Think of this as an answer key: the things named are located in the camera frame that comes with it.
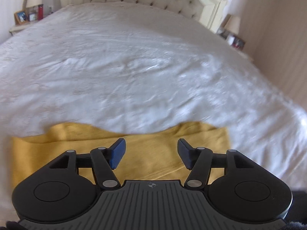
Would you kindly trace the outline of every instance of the metal screw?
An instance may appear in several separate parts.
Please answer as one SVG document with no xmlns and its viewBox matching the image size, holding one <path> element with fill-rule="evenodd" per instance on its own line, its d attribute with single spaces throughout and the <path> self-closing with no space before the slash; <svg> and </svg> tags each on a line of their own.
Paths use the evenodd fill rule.
<svg viewBox="0 0 307 230">
<path fill-rule="evenodd" d="M 102 183 L 103 186 L 105 186 L 106 188 L 113 188 L 115 186 L 117 186 L 117 181 L 114 180 L 106 180 Z"/>
<path fill-rule="evenodd" d="M 192 188 L 197 188 L 197 187 L 200 187 L 202 185 L 202 182 L 199 181 L 199 180 L 189 180 L 187 182 L 187 184 L 192 187 Z"/>
</svg>

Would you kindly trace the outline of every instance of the power outlet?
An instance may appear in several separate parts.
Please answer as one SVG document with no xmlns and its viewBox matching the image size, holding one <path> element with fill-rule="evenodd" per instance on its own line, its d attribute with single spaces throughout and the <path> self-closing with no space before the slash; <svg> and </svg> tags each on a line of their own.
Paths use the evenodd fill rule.
<svg viewBox="0 0 307 230">
<path fill-rule="evenodd" d="M 48 6 L 48 14 L 53 14 L 53 6 Z"/>
</svg>

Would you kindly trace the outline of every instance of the bed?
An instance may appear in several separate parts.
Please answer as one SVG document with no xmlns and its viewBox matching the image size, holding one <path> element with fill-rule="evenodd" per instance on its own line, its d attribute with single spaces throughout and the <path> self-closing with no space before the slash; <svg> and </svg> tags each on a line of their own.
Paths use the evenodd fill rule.
<svg viewBox="0 0 307 230">
<path fill-rule="evenodd" d="M 16 220 L 10 136 L 62 122 L 132 134 L 225 126 L 234 149 L 307 187 L 306 112 L 212 33 L 224 0 L 61 1 L 0 46 L 1 224 Z"/>
</svg>

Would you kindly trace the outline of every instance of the circular cap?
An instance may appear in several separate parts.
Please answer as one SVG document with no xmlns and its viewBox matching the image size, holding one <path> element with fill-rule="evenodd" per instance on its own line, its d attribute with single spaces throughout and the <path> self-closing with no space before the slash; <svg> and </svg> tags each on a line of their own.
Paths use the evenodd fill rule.
<svg viewBox="0 0 307 230">
<path fill-rule="evenodd" d="M 103 186 L 105 186 L 106 188 L 113 188 L 115 186 L 117 186 L 117 181 L 114 180 L 106 180 L 102 183 Z"/>
<path fill-rule="evenodd" d="M 36 187 L 34 195 L 47 202 L 64 199 L 69 194 L 69 187 L 63 182 L 45 182 Z"/>
<path fill-rule="evenodd" d="M 239 183 L 235 187 L 235 193 L 241 199 L 248 201 L 262 201 L 270 196 L 270 189 L 261 182 L 248 181 Z"/>
<path fill-rule="evenodd" d="M 200 187 L 202 185 L 202 182 L 199 181 L 199 180 L 189 180 L 187 182 L 187 184 L 192 187 L 192 188 L 197 188 L 197 187 Z"/>
</svg>

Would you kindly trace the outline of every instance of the folded yellow fabric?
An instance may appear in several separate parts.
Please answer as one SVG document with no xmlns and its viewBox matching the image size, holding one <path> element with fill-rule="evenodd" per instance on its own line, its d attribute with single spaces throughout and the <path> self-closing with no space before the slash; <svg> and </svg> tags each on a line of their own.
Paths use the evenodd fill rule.
<svg viewBox="0 0 307 230">
<path fill-rule="evenodd" d="M 62 123 L 51 127 L 44 135 L 13 137 L 13 187 L 66 150 L 89 153 L 97 147 L 110 147 L 120 137 L 126 140 L 126 153 L 114 173 L 121 183 L 124 180 L 158 179 L 184 182 L 189 170 L 177 153 L 180 138 L 186 139 L 193 147 L 204 146 L 215 153 L 226 153 L 230 146 L 226 128 L 216 129 L 200 122 L 181 123 L 145 135 L 125 135 L 88 124 Z M 80 169 L 79 173 L 94 182 L 91 169 Z M 223 170 L 213 169 L 210 180 L 222 175 Z"/>
</svg>

